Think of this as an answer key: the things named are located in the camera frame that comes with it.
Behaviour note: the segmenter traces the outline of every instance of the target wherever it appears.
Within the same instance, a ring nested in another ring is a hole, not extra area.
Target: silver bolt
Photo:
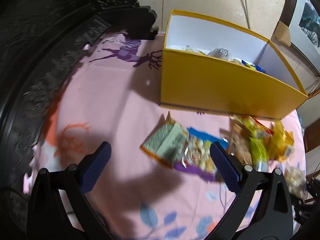
[[[47,172],[47,169],[46,168],[42,168],[41,170],[39,170],[39,173],[41,175],[45,174]]]
[[[68,166],[68,170],[69,171],[75,171],[77,169],[77,165],[76,164],[70,164],[69,166]]]
[[[281,175],[282,171],[280,169],[275,169],[275,173]]]
[[[245,165],[245,166],[244,166],[244,169],[245,169],[246,171],[248,171],[248,172],[251,172],[251,171],[253,170],[252,166],[250,166],[250,165]]]

